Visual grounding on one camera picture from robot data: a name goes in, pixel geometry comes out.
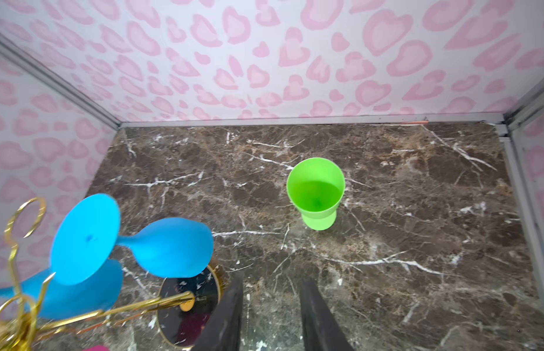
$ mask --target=pink object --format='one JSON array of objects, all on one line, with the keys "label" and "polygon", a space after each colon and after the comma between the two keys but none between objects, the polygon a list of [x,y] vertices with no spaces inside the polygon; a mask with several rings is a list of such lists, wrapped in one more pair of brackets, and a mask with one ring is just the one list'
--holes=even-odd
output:
[{"label": "pink object", "polygon": [[362,36],[367,49],[374,55],[380,56],[412,28],[412,16],[396,17],[391,10],[376,12],[364,26]]}]

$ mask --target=blue silicone toy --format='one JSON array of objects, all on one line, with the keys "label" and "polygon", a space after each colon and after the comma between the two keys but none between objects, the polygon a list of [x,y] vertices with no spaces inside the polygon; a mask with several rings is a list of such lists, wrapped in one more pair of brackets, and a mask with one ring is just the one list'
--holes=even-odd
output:
[{"label": "blue silicone toy", "polygon": [[170,217],[153,222],[133,236],[118,236],[120,209],[106,194],[77,204],[65,217],[51,250],[51,271],[60,284],[78,284],[93,275],[114,249],[130,248],[138,264],[163,278],[201,273],[214,252],[211,230],[203,223]]},{"label": "blue silicone toy", "polygon": [[[37,300],[42,283],[51,272],[51,269],[47,269],[23,281],[23,293]],[[48,286],[39,316],[46,319],[65,319],[97,309],[109,309],[118,299],[123,278],[120,263],[109,259],[82,283],[62,285],[53,279]],[[12,287],[0,289],[0,297],[13,296]]]},{"label": "blue silicone toy", "polygon": [[65,216],[54,239],[50,268],[54,280],[73,285],[85,281],[104,264],[120,230],[120,208],[112,197],[95,194]]},{"label": "blue silicone toy", "polygon": [[162,278],[190,278],[210,263],[214,237],[203,223],[170,217],[155,221],[134,236],[118,236],[137,263]]}]

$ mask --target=marble floor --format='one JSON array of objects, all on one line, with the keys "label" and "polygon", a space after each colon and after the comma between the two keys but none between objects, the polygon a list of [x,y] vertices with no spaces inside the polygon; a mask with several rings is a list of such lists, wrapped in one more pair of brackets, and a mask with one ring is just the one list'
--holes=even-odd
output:
[{"label": "marble floor", "polygon": [[[294,165],[346,175],[335,224],[305,227],[285,191]],[[242,350],[303,350],[298,283],[318,282],[357,351],[544,350],[544,315],[502,147],[485,124],[120,130],[89,194],[108,193],[122,235],[180,216],[214,232],[225,283],[244,281]],[[119,304],[162,279],[130,252]],[[41,349],[173,350],[149,323]]]}]

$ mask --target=metal edge strip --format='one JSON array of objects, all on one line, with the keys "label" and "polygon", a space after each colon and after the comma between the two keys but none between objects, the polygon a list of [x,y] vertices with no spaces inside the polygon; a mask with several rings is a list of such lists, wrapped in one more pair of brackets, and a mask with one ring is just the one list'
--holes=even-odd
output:
[{"label": "metal edge strip", "polygon": [[535,218],[535,203],[532,203],[531,192],[528,191],[527,184],[522,171],[518,150],[512,139],[502,140],[505,149],[505,161],[508,175],[514,188],[517,208],[520,214],[520,222],[524,229],[525,239],[531,254],[533,263],[533,275],[537,282],[539,296],[543,302],[544,313],[544,235],[537,225]]},{"label": "metal edge strip", "polygon": [[53,72],[51,69],[44,66],[40,61],[23,51],[16,46],[11,40],[0,33],[0,55],[6,58],[9,62],[34,76],[39,81],[43,82],[48,87],[54,89],[60,95],[70,100],[81,109],[91,114],[100,122],[108,127],[117,130],[121,122],[116,119],[106,109],[98,105],[91,98],[81,93],[71,83],[63,79],[61,76]]},{"label": "metal edge strip", "polygon": [[520,125],[538,110],[544,107],[544,78],[522,96],[514,106],[505,113],[506,123],[511,130]]},{"label": "metal edge strip", "polygon": [[312,124],[402,124],[417,125],[425,123],[475,123],[500,124],[504,117],[498,112],[482,113],[442,113],[434,115],[382,115],[382,116],[338,116],[309,118],[257,118],[253,120],[209,120],[209,121],[161,121],[124,122],[122,128],[137,127],[197,127],[197,126],[256,126],[256,125],[312,125]]}]

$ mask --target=cup base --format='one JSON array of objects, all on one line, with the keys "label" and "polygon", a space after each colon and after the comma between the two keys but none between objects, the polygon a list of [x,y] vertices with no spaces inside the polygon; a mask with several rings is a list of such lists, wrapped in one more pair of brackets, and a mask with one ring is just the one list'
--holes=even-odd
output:
[{"label": "cup base", "polygon": [[332,214],[328,215],[325,218],[316,219],[316,218],[309,218],[304,216],[303,214],[301,217],[304,220],[304,223],[313,230],[326,230],[330,228],[334,221],[337,219],[337,211],[334,211]]}]

